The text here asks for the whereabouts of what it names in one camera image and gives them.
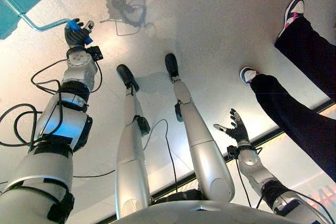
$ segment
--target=white floor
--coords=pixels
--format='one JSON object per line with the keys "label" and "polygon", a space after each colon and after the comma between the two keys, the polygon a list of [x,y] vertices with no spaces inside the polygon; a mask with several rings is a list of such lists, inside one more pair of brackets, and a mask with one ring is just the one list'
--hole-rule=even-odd
{"label": "white floor", "polygon": [[[175,118],[175,96],[164,65],[168,52],[176,54],[180,76],[223,153],[234,141],[212,128],[212,124],[230,125],[230,108],[235,108],[243,117],[251,139],[275,127],[249,86],[240,81],[238,73],[242,66],[251,65],[262,73],[276,76],[308,107],[325,102],[328,97],[274,47],[290,1],[146,0],[146,22],[152,25],[123,37],[116,35],[113,22],[99,22],[113,13],[106,6],[107,0],[42,0],[34,6],[27,14],[38,25],[61,18],[94,20],[93,45],[99,45],[104,55],[99,62],[103,85],[89,100],[88,114],[93,117],[93,127],[85,148],[74,155],[74,174],[96,175],[115,168],[123,126],[124,86],[116,73],[116,66],[121,63],[133,71],[140,85],[138,98],[150,125],[162,118],[169,122],[168,138],[178,177],[191,172],[193,165],[184,125]],[[305,16],[313,28],[335,44],[336,1],[305,0],[305,3]],[[125,24],[118,26],[123,34],[136,30]],[[67,45],[63,27],[38,33],[21,20],[12,34],[0,41],[0,49],[0,113],[23,102],[43,110],[49,95],[34,88],[29,80],[39,69],[65,58]],[[65,67],[63,62],[42,74],[40,79],[61,79]],[[9,115],[0,125],[2,141],[17,142],[12,132],[16,115]],[[31,118],[27,117],[20,124],[26,137],[30,122]],[[160,123],[145,151],[151,192],[173,181],[164,132],[165,124]],[[25,148],[0,147],[1,181],[9,179],[26,151]],[[76,202],[69,223],[92,223],[115,212],[113,175],[75,178],[73,184]]]}

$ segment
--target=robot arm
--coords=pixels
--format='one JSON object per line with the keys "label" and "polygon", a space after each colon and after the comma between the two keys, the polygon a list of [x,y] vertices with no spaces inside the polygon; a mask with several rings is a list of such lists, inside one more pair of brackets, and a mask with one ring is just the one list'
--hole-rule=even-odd
{"label": "robot arm", "polygon": [[72,20],[65,29],[68,69],[38,119],[34,137],[38,144],[0,196],[4,223],[64,223],[73,208],[72,155],[85,145],[92,126],[87,102],[97,73],[95,61],[102,59],[98,47],[84,47],[90,42],[93,22],[81,29],[78,21]]}
{"label": "robot arm", "polygon": [[307,204],[299,195],[285,187],[263,166],[256,149],[251,145],[246,128],[239,114],[231,109],[234,129],[219,124],[214,127],[237,141],[237,147],[229,146],[228,155],[237,158],[239,169],[248,178],[253,190],[263,198],[272,211],[303,223],[330,223],[327,218]]}

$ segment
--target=humanoid robot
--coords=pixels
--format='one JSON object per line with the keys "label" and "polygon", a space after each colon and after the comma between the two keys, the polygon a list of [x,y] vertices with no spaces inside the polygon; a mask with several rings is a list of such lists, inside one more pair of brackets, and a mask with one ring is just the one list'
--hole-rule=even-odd
{"label": "humanoid robot", "polygon": [[[3,223],[65,223],[73,208],[72,155],[88,139],[92,118],[86,114],[87,102],[97,73],[95,61],[102,59],[97,47],[84,47],[92,28],[93,22],[82,29],[75,22],[65,29],[70,47],[68,69],[37,121],[31,150],[0,196]],[[128,67],[119,65],[117,72],[126,92],[116,168],[116,223],[330,223],[263,167],[235,110],[231,111],[234,129],[215,127],[237,140],[238,148],[230,147],[229,154],[238,158],[242,173],[275,215],[229,203],[235,190],[222,154],[180,79],[175,56],[168,54],[165,64],[177,98],[176,116],[185,124],[202,196],[197,200],[152,202],[141,145],[141,137],[150,127],[137,100],[139,86]]]}

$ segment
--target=silver robot limb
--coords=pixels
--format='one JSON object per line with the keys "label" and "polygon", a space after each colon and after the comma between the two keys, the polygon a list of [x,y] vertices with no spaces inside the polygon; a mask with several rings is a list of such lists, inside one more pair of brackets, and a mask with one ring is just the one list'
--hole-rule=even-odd
{"label": "silver robot limb", "polygon": [[215,124],[215,128],[237,140],[237,148],[228,147],[228,154],[238,158],[239,169],[247,177],[253,190],[272,211],[293,221],[302,223],[330,223],[319,211],[307,204],[298,194],[285,187],[263,166],[256,149],[251,145],[246,128],[239,114],[231,110],[234,129]]}
{"label": "silver robot limb", "polygon": [[[37,121],[37,145],[21,161],[0,196],[3,223],[64,223],[73,208],[72,155],[88,139],[92,118],[86,114],[87,101],[97,73],[93,58],[102,59],[98,47],[89,54],[87,51],[93,52],[92,48],[90,51],[83,46],[93,27],[93,22],[89,24],[89,29],[77,27],[80,36],[76,38],[80,40],[73,39],[67,52],[68,69],[60,89]],[[63,119],[55,130],[60,108]]]}
{"label": "silver robot limb", "polygon": [[133,85],[126,89],[124,102],[124,129],[121,133],[115,181],[117,218],[125,217],[151,203],[141,136],[144,117]]}
{"label": "silver robot limb", "polygon": [[235,187],[223,156],[187,86],[178,76],[173,80],[199,186],[209,200],[229,202],[235,194]]}

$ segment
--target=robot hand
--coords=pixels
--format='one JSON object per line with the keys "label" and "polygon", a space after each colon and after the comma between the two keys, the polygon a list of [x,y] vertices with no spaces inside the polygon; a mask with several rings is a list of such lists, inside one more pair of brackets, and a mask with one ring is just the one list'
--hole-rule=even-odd
{"label": "robot hand", "polygon": [[81,28],[84,23],[79,23],[79,18],[73,19],[68,22],[67,26],[64,28],[65,40],[70,48],[88,45],[92,42],[89,37],[89,33],[92,31],[94,23],[93,21],[88,21],[84,28]]}
{"label": "robot hand", "polygon": [[234,129],[228,129],[219,124],[214,124],[214,127],[220,131],[225,132],[227,135],[234,138],[237,142],[249,141],[245,125],[241,117],[237,113],[237,111],[235,111],[234,109],[231,109],[230,114],[231,114],[231,119],[235,121],[234,123],[231,123],[231,125],[234,126]]}

